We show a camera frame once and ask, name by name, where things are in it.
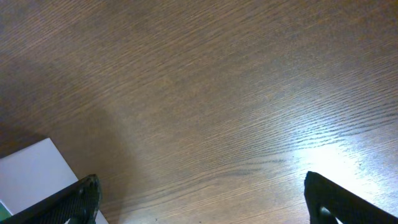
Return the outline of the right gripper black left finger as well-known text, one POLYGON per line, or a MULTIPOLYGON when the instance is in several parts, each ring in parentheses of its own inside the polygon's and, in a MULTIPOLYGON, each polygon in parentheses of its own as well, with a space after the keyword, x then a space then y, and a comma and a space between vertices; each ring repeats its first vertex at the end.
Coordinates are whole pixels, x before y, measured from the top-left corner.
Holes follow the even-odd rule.
POLYGON ((101 198, 99 178, 91 174, 1 223, 95 223, 101 198))

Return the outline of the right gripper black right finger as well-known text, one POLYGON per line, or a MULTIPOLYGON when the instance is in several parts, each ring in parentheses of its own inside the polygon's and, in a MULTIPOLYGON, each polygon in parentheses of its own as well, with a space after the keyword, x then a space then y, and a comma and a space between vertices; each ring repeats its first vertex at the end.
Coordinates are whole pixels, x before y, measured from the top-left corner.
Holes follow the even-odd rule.
POLYGON ((319 173, 307 172, 304 186, 310 224, 397 223, 397 217, 319 173))

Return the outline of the green white soap box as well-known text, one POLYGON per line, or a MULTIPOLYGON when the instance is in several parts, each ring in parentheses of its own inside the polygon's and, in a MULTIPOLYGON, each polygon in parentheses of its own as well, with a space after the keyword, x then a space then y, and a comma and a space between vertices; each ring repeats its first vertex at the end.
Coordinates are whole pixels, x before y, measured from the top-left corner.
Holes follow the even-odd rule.
POLYGON ((4 221, 11 216, 12 214, 7 209, 7 207, 2 202, 0 202, 0 221, 4 221))

